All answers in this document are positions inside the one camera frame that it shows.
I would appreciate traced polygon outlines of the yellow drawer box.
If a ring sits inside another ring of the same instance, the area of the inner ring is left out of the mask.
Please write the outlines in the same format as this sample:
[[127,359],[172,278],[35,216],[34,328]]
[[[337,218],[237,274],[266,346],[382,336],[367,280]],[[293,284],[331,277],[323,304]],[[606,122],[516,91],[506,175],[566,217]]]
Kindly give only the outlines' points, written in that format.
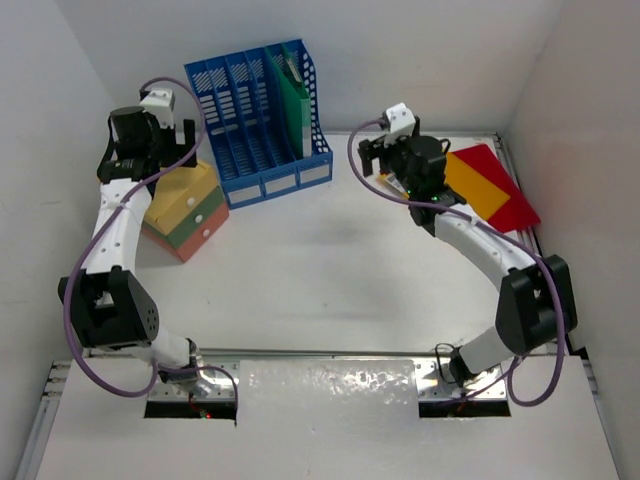
[[171,233],[219,185],[215,169],[197,161],[159,178],[144,221],[164,235]]

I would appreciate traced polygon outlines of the orange folder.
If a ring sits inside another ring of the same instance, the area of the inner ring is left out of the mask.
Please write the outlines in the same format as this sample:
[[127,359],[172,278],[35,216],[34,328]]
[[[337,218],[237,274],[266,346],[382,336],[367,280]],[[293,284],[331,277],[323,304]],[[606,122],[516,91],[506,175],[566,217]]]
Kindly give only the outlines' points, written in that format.
[[447,154],[447,184],[461,195],[482,219],[489,219],[509,200],[510,195],[490,182],[454,153]]

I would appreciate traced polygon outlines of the green folder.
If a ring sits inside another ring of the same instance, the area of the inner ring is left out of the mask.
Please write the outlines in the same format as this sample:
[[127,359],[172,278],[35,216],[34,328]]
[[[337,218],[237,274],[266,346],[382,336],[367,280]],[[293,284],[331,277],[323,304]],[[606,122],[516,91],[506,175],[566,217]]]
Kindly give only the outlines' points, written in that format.
[[312,155],[311,104],[293,53],[282,43],[267,47],[280,91],[289,142],[297,159]]

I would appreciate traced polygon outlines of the red folder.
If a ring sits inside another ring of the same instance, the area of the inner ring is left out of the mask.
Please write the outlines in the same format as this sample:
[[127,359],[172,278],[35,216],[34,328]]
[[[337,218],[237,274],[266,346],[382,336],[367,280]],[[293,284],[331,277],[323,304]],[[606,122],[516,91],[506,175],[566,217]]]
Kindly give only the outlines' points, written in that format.
[[534,208],[487,145],[449,152],[446,160],[447,184],[494,229],[508,233],[540,223]]

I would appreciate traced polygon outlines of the pink bottom drawer box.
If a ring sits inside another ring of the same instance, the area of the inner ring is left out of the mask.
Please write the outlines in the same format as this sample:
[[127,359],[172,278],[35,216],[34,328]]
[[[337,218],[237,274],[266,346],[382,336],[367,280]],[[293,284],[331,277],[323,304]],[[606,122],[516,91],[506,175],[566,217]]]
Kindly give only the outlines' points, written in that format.
[[181,262],[186,263],[222,226],[228,217],[228,207],[226,205],[220,206],[178,247],[172,246],[164,236],[160,235],[146,224],[143,225],[142,232],[161,248],[169,252]]

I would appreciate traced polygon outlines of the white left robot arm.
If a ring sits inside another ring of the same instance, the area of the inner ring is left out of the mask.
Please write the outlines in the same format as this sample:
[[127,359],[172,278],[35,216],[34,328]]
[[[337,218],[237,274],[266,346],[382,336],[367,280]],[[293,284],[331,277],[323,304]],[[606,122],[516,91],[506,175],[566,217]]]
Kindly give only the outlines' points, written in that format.
[[195,124],[185,121],[179,144],[172,107],[139,104],[112,111],[107,126],[92,239],[71,275],[59,282],[65,333],[76,357],[85,348],[129,350],[151,364],[155,379],[188,391],[198,378],[195,344],[161,327],[135,264],[160,170],[196,164]]

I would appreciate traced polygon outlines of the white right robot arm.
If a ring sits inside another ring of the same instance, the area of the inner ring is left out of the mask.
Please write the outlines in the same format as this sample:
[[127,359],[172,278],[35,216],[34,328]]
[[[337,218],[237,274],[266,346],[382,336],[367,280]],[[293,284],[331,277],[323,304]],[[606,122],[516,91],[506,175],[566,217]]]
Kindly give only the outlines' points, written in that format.
[[558,255],[541,257],[514,238],[538,223],[526,198],[484,145],[457,151],[450,141],[418,133],[362,140],[353,167],[361,180],[392,177],[414,223],[449,244],[498,291],[494,323],[453,349],[450,379],[463,386],[511,358],[522,358],[578,325],[570,269]]

